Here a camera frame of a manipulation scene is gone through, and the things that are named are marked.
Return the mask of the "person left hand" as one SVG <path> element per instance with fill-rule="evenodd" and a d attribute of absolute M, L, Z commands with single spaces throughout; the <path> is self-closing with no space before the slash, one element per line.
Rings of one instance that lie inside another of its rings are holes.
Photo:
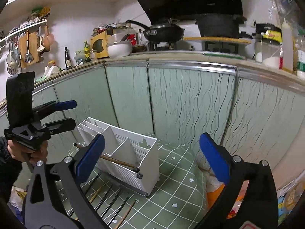
<path fill-rule="evenodd" d="M 13 159 L 18 160 L 20 162 L 26 162 L 29 160 L 29 163 L 36 164 L 38 161 L 47 161 L 47 151 L 48 143 L 47 141 L 43 141 L 40 150 L 33 151 L 22 144 L 18 143 L 15 139 L 9 140 L 7 149 Z"/>

